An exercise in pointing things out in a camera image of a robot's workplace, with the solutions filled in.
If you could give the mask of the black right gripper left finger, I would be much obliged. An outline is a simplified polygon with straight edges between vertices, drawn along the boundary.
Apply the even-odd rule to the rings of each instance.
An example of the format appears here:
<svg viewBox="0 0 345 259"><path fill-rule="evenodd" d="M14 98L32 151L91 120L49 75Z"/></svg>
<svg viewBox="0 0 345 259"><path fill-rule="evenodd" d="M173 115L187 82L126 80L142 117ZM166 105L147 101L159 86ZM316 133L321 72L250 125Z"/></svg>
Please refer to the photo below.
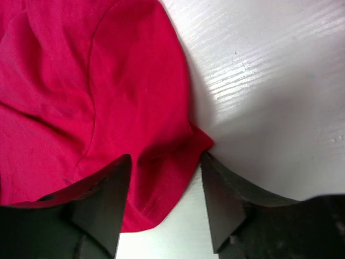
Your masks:
<svg viewBox="0 0 345 259"><path fill-rule="evenodd" d="M37 201L1 206L1 258L114 258L131 170L125 154Z"/></svg>

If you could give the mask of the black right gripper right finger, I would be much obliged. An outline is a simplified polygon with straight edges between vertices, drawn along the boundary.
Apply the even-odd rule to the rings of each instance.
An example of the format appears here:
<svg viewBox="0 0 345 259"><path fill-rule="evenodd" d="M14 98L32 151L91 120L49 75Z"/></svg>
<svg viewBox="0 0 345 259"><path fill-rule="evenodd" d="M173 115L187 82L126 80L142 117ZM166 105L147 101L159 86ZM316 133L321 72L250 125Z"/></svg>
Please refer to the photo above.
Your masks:
<svg viewBox="0 0 345 259"><path fill-rule="evenodd" d="M201 156L214 253L219 258L344 258L344 195L296 201Z"/></svg>

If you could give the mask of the red t-shirt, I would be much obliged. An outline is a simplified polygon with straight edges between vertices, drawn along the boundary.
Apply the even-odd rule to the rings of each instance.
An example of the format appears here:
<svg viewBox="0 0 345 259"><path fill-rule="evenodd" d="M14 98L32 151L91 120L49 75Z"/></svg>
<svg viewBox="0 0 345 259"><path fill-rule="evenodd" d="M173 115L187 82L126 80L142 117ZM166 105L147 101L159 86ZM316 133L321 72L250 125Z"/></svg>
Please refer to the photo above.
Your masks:
<svg viewBox="0 0 345 259"><path fill-rule="evenodd" d="M1 205L132 157L121 230L158 226L212 140L159 1L1 1Z"/></svg>

